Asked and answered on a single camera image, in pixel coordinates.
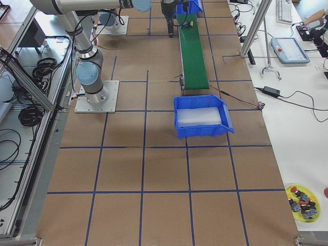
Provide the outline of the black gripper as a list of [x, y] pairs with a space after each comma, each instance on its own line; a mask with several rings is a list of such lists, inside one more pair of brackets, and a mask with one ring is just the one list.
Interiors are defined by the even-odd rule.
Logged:
[[174, 14], [176, 13], [176, 5], [177, 1], [176, 0], [161, 0], [161, 11], [164, 17], [167, 20], [167, 27], [168, 27], [168, 35], [169, 38], [172, 38], [174, 36], [174, 26], [171, 21], [173, 19]]

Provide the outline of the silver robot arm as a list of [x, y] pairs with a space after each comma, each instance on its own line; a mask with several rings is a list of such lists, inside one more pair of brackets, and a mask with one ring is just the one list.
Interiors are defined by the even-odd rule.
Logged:
[[45, 14], [56, 15], [67, 34], [73, 39], [76, 54], [81, 63], [76, 68], [76, 76], [85, 91], [85, 97], [90, 103], [104, 103], [110, 95], [101, 79], [103, 54], [90, 41], [90, 36], [84, 32], [76, 11], [135, 8], [140, 12], [151, 9], [152, 1], [31, 1], [32, 5]]
[[120, 27], [118, 17], [111, 12], [101, 12], [99, 14], [99, 22], [109, 31], [115, 31]]

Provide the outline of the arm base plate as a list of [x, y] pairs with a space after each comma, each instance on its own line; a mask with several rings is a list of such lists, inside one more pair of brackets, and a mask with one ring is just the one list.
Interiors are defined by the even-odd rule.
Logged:
[[103, 88], [97, 94], [88, 94], [83, 86], [75, 105], [75, 113], [115, 113], [119, 91], [118, 80], [103, 80]]
[[110, 13], [101, 13], [95, 34], [101, 35], [126, 35], [128, 27], [128, 16], [116, 16]]

